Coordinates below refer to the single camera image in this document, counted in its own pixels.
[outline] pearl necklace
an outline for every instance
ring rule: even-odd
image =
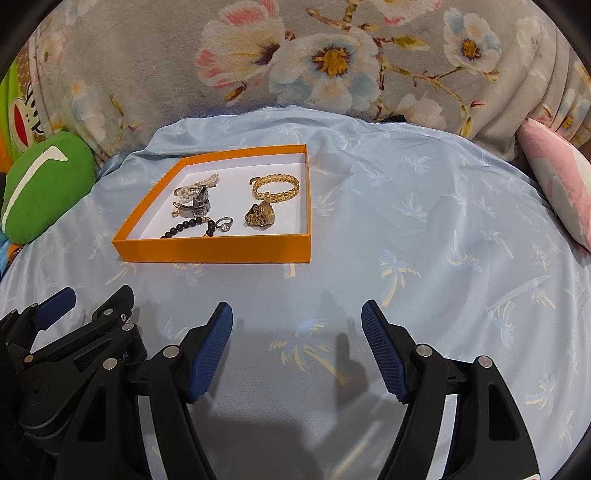
[[[217,183],[220,181],[220,174],[215,172],[213,175],[210,175],[205,180],[198,181],[197,183],[193,183],[192,185],[185,185],[184,187],[179,187],[174,191],[174,195],[178,196],[181,199],[181,203],[188,203],[193,200],[193,196],[199,187],[207,187],[212,188],[217,186]]]

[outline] light blue bedsheet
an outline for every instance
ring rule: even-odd
[[[111,238],[179,157],[293,143],[306,143],[311,160],[309,265],[119,259]],[[217,477],[371,480],[405,409],[387,394],[361,329],[361,306],[376,299],[415,341],[451,358],[493,358],[549,480],[591,421],[589,264],[535,185],[464,139],[269,108],[158,130],[25,247],[0,301],[4,314],[76,290],[76,308],[39,335],[40,347],[127,283],[151,355],[227,301],[229,346],[212,389],[191,408]],[[142,421],[161,480],[146,402]],[[430,478],[443,471],[452,423],[453,399]]]

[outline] orange box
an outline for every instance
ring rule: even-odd
[[[209,189],[213,220],[233,218],[229,232],[202,237],[197,225],[172,238],[160,238],[185,218],[171,215],[174,189],[219,172],[218,186]],[[308,263],[311,251],[311,206],[308,152],[305,145],[244,148],[182,158],[148,192],[113,237],[126,262],[173,263]],[[254,203],[249,180],[289,174],[300,181],[300,193],[273,203],[275,223],[266,229],[246,226],[244,216]],[[270,183],[262,192],[290,190],[288,183]]]

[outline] green plush toy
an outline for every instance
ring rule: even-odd
[[[16,244],[32,242],[94,183],[94,158],[81,138],[62,131],[34,145],[6,175],[2,231]]]

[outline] gold chain bracelet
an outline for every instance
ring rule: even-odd
[[[269,193],[269,192],[258,192],[257,190],[261,188],[263,185],[267,183],[273,183],[276,181],[285,181],[287,183],[291,183],[294,187],[291,190],[287,190],[287,192],[281,193]],[[265,200],[269,203],[277,203],[277,202],[284,202],[286,200],[291,200],[292,198],[296,197],[297,194],[300,192],[300,182],[297,178],[292,177],[291,175],[283,175],[283,174],[275,174],[275,175],[267,175],[266,177],[254,177],[251,179],[252,185],[252,194],[257,200]]]

